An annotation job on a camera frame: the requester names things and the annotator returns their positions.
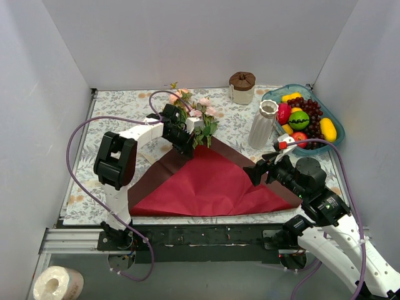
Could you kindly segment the pink artificial flower bunch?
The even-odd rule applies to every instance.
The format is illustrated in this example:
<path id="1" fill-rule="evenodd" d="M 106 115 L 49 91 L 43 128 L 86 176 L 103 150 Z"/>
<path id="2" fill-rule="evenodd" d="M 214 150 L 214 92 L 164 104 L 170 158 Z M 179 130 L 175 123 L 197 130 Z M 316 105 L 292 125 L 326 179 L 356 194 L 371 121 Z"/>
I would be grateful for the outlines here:
<path id="1" fill-rule="evenodd" d="M 181 124 L 185 123 L 186 129 L 189 129 L 186 121 L 189 118 L 196 118 L 200 125 L 195 125 L 193 130 L 194 141 L 193 148 L 197 146 L 211 147 L 212 136 L 218 128 L 218 120 L 216 118 L 217 111 L 212 107 L 209 96 L 202 97 L 198 100 L 192 100 L 193 94 L 188 89 L 179 89 L 178 83 L 170 84 L 172 94 L 169 96 L 169 102 L 176 106 L 179 110 L 178 120 Z"/>

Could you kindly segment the red paper bouquet wrap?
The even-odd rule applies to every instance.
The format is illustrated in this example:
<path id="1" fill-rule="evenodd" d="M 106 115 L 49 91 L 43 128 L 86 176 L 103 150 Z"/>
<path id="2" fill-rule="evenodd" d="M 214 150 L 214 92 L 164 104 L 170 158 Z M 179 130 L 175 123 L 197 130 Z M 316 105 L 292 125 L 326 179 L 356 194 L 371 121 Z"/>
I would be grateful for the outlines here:
<path id="1" fill-rule="evenodd" d="M 127 192 L 132 216 L 237 216 L 296 208 L 301 200 L 278 182 L 254 186 L 254 162 L 214 138 L 189 159 L 171 149 Z"/>

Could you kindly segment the cream ribbon gold lettering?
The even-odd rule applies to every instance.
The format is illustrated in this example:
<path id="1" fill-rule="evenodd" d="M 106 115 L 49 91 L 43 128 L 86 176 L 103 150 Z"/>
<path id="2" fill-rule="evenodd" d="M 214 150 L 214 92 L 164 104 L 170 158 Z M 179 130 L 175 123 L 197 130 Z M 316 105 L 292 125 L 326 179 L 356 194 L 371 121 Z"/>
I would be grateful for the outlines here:
<path id="1" fill-rule="evenodd" d="M 156 158 L 155 157 L 147 155 L 147 154 L 145 154 L 143 152 L 139 152 L 138 156 L 141 159 L 145 159 L 149 164 L 154 164 L 156 162 Z M 94 179 L 94 178 L 92 178 L 92 179 L 90 179 L 88 181 L 84 181 L 83 184 L 85 184 L 89 188 L 101 185 L 101 183 L 97 179 Z"/>

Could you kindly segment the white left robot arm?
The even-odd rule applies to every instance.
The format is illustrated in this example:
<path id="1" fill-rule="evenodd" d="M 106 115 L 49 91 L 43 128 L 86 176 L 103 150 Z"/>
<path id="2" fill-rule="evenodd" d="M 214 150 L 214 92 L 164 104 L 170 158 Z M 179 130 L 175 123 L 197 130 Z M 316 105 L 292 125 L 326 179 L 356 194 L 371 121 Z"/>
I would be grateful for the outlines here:
<path id="1" fill-rule="evenodd" d="M 119 133 L 106 132 L 94 163 L 94 173 L 105 191 L 109 209 L 107 221 L 101 223 L 108 241 L 118 249 L 128 249 L 133 243 L 129 213 L 128 186 L 132 182 L 138 149 L 157 138 L 172 143 L 177 151 L 193 157 L 195 130 L 203 126 L 200 117 L 180 120 L 176 106 L 166 104 L 159 114 L 150 114 L 132 128 Z"/>

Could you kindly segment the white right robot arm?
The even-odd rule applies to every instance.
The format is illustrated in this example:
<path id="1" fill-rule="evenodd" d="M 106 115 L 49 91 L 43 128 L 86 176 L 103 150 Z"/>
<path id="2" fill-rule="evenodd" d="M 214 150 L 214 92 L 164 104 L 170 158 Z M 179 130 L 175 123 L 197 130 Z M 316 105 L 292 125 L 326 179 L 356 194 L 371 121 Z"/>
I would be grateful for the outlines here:
<path id="1" fill-rule="evenodd" d="M 350 207 L 326 186 L 320 163 L 303 157 L 292 164 L 288 156 L 265 154 L 244 168 L 257 186 L 279 182 L 302 201 L 305 215 L 292 217 L 270 237 L 274 244 L 303 248 L 337 275 L 356 299 L 399 299 L 399 273 L 360 232 Z"/>

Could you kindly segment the white ribbed ceramic vase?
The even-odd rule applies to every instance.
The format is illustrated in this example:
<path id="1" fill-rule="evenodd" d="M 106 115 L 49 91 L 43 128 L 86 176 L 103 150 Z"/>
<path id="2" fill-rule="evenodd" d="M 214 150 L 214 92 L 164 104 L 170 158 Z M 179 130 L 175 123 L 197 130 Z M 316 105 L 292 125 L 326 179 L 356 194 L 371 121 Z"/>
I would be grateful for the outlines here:
<path id="1" fill-rule="evenodd" d="M 267 99 L 260 102 L 249 133 L 248 143 L 254 149 L 262 149 L 274 129 L 278 105 Z"/>

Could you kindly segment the red apple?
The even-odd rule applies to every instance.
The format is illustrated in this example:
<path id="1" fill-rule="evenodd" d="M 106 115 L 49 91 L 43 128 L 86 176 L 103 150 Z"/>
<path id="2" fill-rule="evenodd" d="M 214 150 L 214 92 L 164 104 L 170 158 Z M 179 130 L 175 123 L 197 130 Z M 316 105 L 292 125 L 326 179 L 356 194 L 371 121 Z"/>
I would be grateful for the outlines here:
<path id="1" fill-rule="evenodd" d="M 308 136 L 301 131 L 292 133 L 291 137 L 295 141 L 304 141 L 308 138 Z M 302 142 L 302 143 L 296 144 L 297 147 L 302 148 L 302 149 L 305 149 L 307 147 L 307 145 L 308 145 L 307 142 Z"/>

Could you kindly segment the small yellow lemon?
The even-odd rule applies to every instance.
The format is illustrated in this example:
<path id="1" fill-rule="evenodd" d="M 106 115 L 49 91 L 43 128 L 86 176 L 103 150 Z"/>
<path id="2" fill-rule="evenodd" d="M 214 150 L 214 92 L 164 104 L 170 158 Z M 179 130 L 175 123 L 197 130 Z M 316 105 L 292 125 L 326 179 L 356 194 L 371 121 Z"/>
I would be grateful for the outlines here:
<path id="1" fill-rule="evenodd" d="M 292 135 L 293 134 L 293 128 L 289 125 L 289 124 L 284 124 L 284 125 L 282 125 L 281 126 L 283 129 L 284 129 L 284 131 L 285 131 L 285 133 L 287 133 L 288 135 Z"/>

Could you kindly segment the dark purple grape bunch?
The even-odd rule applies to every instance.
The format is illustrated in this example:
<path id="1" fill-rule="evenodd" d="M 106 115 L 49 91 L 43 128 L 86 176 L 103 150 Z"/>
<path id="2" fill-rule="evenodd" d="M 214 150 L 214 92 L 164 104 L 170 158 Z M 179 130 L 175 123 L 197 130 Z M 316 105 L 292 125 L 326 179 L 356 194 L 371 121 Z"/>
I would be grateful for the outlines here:
<path id="1" fill-rule="evenodd" d="M 321 133 L 320 121 L 322 119 L 323 112 L 321 111 L 321 106 L 319 103 L 312 98 L 304 99 L 296 98 L 293 100 L 289 100 L 287 102 L 291 107 L 291 113 L 296 111 L 304 111 L 309 116 L 309 125 L 301 130 L 301 132 L 305 133 L 308 136 L 308 139 L 324 139 L 324 136 Z"/>

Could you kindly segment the red dragon fruit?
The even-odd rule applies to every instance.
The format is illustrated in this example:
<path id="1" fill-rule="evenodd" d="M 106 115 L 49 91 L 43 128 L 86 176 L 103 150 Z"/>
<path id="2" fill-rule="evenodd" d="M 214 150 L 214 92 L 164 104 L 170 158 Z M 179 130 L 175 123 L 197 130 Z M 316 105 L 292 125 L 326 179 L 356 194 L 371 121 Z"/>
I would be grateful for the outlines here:
<path id="1" fill-rule="evenodd" d="M 286 103 L 286 102 L 282 102 L 278 105 L 278 112 L 277 112 L 277 121 L 280 125 L 285 125 L 291 115 L 291 109 L 292 107 Z"/>

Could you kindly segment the yellow mango right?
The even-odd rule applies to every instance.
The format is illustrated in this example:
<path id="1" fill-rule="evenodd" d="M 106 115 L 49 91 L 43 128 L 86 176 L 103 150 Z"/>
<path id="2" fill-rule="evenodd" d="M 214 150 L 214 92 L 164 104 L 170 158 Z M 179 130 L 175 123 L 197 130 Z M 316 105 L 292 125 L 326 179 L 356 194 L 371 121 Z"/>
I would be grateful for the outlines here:
<path id="1" fill-rule="evenodd" d="M 324 139 L 330 143 L 333 143 L 337 139 L 337 131 L 333 122 L 325 117 L 320 121 L 321 133 Z"/>

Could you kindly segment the yellow fruit back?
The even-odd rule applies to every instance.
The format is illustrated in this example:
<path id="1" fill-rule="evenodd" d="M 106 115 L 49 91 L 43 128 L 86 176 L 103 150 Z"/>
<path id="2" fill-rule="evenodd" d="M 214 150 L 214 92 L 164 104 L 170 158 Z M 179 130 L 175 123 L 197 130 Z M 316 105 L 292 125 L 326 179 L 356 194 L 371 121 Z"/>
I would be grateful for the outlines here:
<path id="1" fill-rule="evenodd" d="M 282 103 L 286 103 L 286 102 L 288 102 L 289 100 L 293 100 L 293 99 L 301 98 L 301 97 L 302 97 L 301 93 L 299 93 L 299 92 L 294 92 L 294 93 L 291 93 L 291 94 L 283 95 L 283 96 L 281 97 L 281 102 L 282 102 Z"/>

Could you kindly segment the floral patterned table mat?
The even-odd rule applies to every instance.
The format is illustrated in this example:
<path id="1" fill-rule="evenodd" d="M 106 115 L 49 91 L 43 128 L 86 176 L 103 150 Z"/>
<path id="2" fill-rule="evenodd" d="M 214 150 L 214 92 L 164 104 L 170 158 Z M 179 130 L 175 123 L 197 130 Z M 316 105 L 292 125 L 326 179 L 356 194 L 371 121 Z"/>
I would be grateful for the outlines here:
<path id="1" fill-rule="evenodd" d="M 250 104 L 239 105 L 229 98 L 226 87 L 192 89 L 192 98 L 198 100 L 210 97 L 212 106 L 217 111 L 219 121 L 215 136 L 231 148 L 240 152 L 251 161 L 258 161 L 262 154 L 272 147 L 267 144 L 262 150 L 255 150 L 248 145 L 248 134 L 253 123 L 253 117 L 262 96 L 270 91 L 270 86 L 257 86 Z M 80 183 L 100 200 L 105 200 L 103 188 L 87 187 L 83 184 L 92 178 L 98 179 L 93 172 L 98 146 L 103 134 L 107 131 L 118 133 L 131 128 L 131 124 L 110 120 L 110 116 L 141 121 L 149 113 L 148 97 L 150 90 L 141 91 L 99 91 L 89 110 L 90 117 L 104 116 L 103 120 L 93 121 L 85 128 L 83 134 L 77 134 L 80 140 L 80 155 L 74 163 L 74 172 Z M 266 214 L 250 214 L 228 217 L 134 217 L 135 226 L 140 224 L 242 224 L 242 223 L 284 223 L 297 214 L 302 214 L 301 208 Z M 63 224 L 65 226 L 97 226 L 107 218 L 107 212 L 78 185 L 71 182 L 62 208 Z"/>

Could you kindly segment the brown and white jar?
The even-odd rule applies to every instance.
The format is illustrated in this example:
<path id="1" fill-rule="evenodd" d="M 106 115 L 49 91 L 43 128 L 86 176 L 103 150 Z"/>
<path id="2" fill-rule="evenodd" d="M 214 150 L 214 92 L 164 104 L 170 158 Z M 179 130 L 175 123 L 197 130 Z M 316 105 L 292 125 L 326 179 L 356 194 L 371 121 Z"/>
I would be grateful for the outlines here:
<path id="1" fill-rule="evenodd" d="M 229 78 L 229 96 L 240 105 L 248 105 L 254 96 L 256 77 L 251 72 L 239 71 Z"/>

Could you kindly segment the white toilet paper roll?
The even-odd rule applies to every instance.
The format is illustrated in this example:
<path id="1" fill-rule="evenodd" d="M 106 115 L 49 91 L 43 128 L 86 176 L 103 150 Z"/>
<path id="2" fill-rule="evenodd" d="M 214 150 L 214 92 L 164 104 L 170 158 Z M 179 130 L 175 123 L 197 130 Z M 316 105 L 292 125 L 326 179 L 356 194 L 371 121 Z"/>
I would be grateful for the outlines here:
<path id="1" fill-rule="evenodd" d="M 38 277 L 33 287 L 34 299 L 75 300 L 83 290 L 80 272 L 61 266 L 50 266 Z"/>

